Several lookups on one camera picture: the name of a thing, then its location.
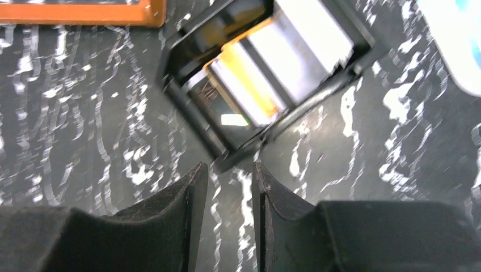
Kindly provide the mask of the black card storage box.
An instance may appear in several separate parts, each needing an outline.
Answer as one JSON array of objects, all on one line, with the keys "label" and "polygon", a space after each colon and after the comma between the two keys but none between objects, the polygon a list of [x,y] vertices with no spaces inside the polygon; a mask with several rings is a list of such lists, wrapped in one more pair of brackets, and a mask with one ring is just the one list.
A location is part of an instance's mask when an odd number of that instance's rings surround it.
[{"label": "black card storage box", "polygon": [[227,1],[166,41],[157,82],[224,172],[387,51],[347,1]]}]

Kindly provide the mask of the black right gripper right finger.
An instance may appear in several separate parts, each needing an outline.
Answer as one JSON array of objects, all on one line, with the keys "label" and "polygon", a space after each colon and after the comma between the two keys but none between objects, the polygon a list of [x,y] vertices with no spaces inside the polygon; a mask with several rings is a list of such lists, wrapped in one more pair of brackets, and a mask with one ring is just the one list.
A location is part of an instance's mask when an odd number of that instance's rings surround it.
[{"label": "black right gripper right finger", "polygon": [[455,206],[320,201],[252,166],[259,271],[479,271],[480,237]]}]

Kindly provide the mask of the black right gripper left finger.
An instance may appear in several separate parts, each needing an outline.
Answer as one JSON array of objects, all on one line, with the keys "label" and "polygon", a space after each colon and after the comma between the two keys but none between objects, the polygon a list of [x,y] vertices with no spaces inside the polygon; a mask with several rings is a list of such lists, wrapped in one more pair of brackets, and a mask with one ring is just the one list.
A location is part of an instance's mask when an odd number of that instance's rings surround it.
[{"label": "black right gripper left finger", "polygon": [[2,207],[2,271],[195,271],[208,166],[113,216]]}]

